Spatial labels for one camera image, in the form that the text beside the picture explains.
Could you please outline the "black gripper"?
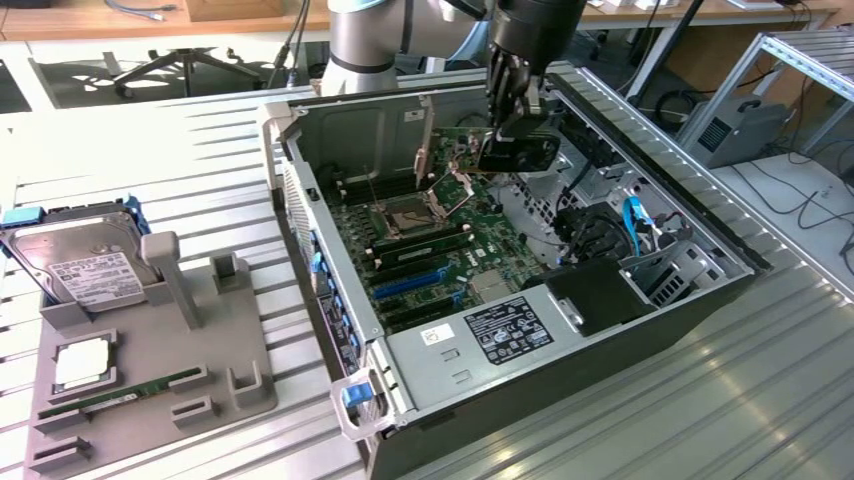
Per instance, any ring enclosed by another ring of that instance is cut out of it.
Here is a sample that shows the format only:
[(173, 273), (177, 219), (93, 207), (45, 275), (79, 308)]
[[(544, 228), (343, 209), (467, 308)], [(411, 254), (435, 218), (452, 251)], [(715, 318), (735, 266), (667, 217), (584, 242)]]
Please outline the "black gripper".
[(584, 0), (498, 1), (490, 26), (490, 124), (502, 139), (526, 137), (547, 118), (546, 70), (568, 45)]

